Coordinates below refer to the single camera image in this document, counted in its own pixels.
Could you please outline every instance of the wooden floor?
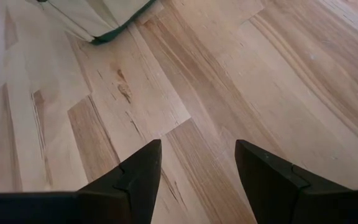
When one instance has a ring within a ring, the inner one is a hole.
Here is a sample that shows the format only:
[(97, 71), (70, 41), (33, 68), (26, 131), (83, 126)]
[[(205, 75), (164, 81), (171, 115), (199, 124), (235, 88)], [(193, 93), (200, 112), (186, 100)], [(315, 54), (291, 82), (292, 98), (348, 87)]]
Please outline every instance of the wooden floor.
[(0, 1), (0, 192), (79, 189), (157, 138), (153, 223), (255, 223), (236, 139), (358, 189), (358, 0), (157, 0), (98, 47)]

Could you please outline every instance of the light green bag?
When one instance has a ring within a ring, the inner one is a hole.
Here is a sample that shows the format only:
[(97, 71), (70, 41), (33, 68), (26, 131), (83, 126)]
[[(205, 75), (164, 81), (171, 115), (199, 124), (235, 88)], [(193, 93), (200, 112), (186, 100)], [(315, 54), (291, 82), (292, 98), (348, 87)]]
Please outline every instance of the light green bag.
[(98, 45), (123, 31), (155, 0), (27, 0), (73, 35)]

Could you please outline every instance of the green fabric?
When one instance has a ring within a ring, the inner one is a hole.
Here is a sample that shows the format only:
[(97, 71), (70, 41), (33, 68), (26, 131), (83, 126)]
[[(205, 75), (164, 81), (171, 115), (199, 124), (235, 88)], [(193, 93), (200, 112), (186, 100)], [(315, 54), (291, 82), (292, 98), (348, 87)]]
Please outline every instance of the green fabric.
[(107, 43), (109, 41), (112, 41), (114, 38), (118, 36), (131, 22), (133, 22), (140, 14), (142, 14), (148, 7), (150, 7), (155, 0), (150, 0), (148, 3), (146, 3), (141, 9), (139, 9), (131, 18), (129, 18), (128, 21), (126, 21), (122, 26), (118, 27), (115, 30), (112, 30), (108, 33), (105, 33), (99, 37), (94, 37), (91, 44), (93, 45), (101, 45), (104, 43)]

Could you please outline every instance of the hardwood floor plank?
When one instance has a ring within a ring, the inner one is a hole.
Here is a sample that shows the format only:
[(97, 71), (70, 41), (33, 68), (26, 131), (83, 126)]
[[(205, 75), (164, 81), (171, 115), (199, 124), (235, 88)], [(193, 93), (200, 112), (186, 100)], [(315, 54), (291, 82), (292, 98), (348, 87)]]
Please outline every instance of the hardwood floor plank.
[(78, 190), (88, 183), (65, 104), (58, 92), (43, 88), (33, 94), (40, 143), (45, 152), (50, 190)]
[(22, 190), (7, 86), (0, 88), (0, 192)]
[(264, 0), (214, 0), (222, 17), (235, 26), (239, 26), (264, 8)]
[[(170, 183), (173, 194), (183, 207), (189, 206), (188, 210), (193, 210), (197, 203), (200, 203), (209, 219), (208, 221), (200, 220), (200, 217), (196, 217), (193, 213), (195, 211), (188, 211), (194, 218), (192, 223), (255, 222), (252, 212), (247, 209), (223, 168), (216, 162), (212, 149), (208, 147), (192, 119), (169, 132), (163, 138), (163, 146), (167, 154), (171, 154), (169, 157), (176, 157), (176, 159), (170, 158), (168, 163), (177, 161), (177, 164), (165, 164), (172, 169), (173, 181), (171, 180)], [(186, 186), (186, 184), (190, 184), (194, 192), (184, 191), (181, 194), (178, 186)]]
[[(77, 41), (73, 41), (73, 37), (70, 37), (69, 34), (66, 33), (66, 35), (67, 35), (68, 41), (70, 42), (71, 50), (78, 49), (78, 48), (79, 48), (78, 42), (77, 42)], [(81, 62), (81, 61), (80, 61), (81, 59), (79, 58), (78, 54), (76, 54), (76, 53), (74, 52), (74, 55), (75, 55), (76, 61), (78, 62), (78, 66), (79, 66), (79, 68), (80, 68), (81, 75), (82, 75), (82, 77), (83, 77), (83, 79), (84, 79), (84, 81), (85, 81), (85, 83), (86, 83), (86, 87), (89, 89), (89, 92), (92, 93), (93, 89), (92, 89), (90, 80), (89, 80), (89, 78), (88, 78), (88, 75), (87, 75), (87, 73), (86, 73), (86, 69), (85, 69), (85, 67), (84, 67), (84, 64), (83, 64), (83, 63), (80, 63), (80, 62)]]
[(68, 110), (68, 117), (89, 182), (101, 177), (120, 163), (90, 96)]
[(45, 151), (45, 108), (44, 108), (44, 99), (42, 98), (42, 94), (40, 91), (36, 91), (32, 95), (32, 101), (34, 104), (35, 110), (35, 122), (37, 125), (37, 131), (39, 135), (39, 143), (40, 143), (40, 150), (42, 152), (42, 159), (44, 160), (45, 164), (45, 176), (47, 179), (47, 183), (50, 186), (53, 186), (53, 177), (52, 177), (52, 170), (50, 168), (50, 163), (48, 160), (48, 154)]
[(25, 70), (24, 54), (19, 43), (11, 46), (4, 58), (7, 75), (6, 97), (12, 114), (12, 131), (21, 167), (23, 191), (39, 191), (50, 188), (46, 175), (45, 152), (40, 143), (34, 102), (30, 93), (30, 81)]
[(161, 1), (155, 1), (143, 14), (141, 14), (137, 18), (137, 21), (139, 21), (141, 24), (144, 24), (149, 19), (157, 15), (163, 9), (164, 6), (162, 5)]
[[(171, 176), (168, 174), (164, 175), (165, 168), (163, 167), (164, 172), (162, 173), (160, 179), (160, 185), (158, 187), (157, 199), (154, 206), (154, 213), (152, 217), (153, 224), (164, 224), (169, 219), (170, 223), (174, 224), (184, 224), (184, 223), (207, 223), (208, 218), (205, 217), (205, 212), (202, 210), (193, 210), (189, 212), (188, 207), (184, 207), (182, 202), (178, 200), (177, 188), (172, 187)], [(199, 212), (200, 222), (195, 222), (191, 217), (191, 213)]]
[(5, 50), (8, 50), (12, 45), (18, 42), (16, 25), (12, 21), (12, 17), (8, 9), (6, 9), (4, 30), (5, 30)]

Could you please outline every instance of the green trim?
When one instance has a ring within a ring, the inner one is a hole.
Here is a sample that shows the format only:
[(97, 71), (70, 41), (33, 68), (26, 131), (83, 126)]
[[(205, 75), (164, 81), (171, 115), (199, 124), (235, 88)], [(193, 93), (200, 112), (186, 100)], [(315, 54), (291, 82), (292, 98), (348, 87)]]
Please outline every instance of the green trim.
[(101, 45), (105, 44), (114, 38), (118, 36), (126, 27), (133, 22), (139, 15), (141, 15), (144, 11), (146, 11), (147, 8), (149, 8), (155, 0), (150, 0), (148, 3), (146, 3), (141, 9), (139, 9), (131, 18), (129, 18), (128, 21), (126, 21), (122, 26), (118, 27), (115, 30), (112, 30), (108, 33), (105, 33), (99, 37), (94, 37), (94, 39), (91, 41), (91, 44), (93, 45)]

